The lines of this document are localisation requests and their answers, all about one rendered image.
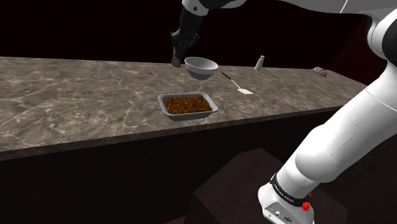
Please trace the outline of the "grey tray with brown food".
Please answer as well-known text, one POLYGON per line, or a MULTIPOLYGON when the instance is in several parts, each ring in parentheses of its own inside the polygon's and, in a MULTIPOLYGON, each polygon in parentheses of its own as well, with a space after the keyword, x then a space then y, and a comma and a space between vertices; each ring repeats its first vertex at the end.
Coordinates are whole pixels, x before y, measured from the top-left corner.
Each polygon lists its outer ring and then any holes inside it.
POLYGON ((173 121, 207 118, 219 111, 219 107, 205 93, 160 94, 162 113, 173 121))

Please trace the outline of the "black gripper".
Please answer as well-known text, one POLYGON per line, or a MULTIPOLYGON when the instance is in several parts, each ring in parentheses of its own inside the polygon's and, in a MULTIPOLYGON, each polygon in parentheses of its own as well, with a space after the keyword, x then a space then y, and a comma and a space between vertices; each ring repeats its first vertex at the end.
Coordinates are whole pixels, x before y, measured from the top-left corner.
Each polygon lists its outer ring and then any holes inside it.
POLYGON ((199 39, 198 31, 204 17, 195 15, 183 8, 179 18, 179 30, 170 33, 173 45, 171 64, 181 67, 181 57, 199 39))

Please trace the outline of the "white round bowl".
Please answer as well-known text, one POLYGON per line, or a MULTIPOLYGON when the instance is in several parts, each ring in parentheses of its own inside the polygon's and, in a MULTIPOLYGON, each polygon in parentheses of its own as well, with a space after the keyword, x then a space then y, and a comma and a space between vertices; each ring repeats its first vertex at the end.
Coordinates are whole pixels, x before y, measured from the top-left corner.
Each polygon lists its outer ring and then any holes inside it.
POLYGON ((218 64, 202 57, 187 57, 185 67, 192 78, 207 80, 217 71, 218 64))

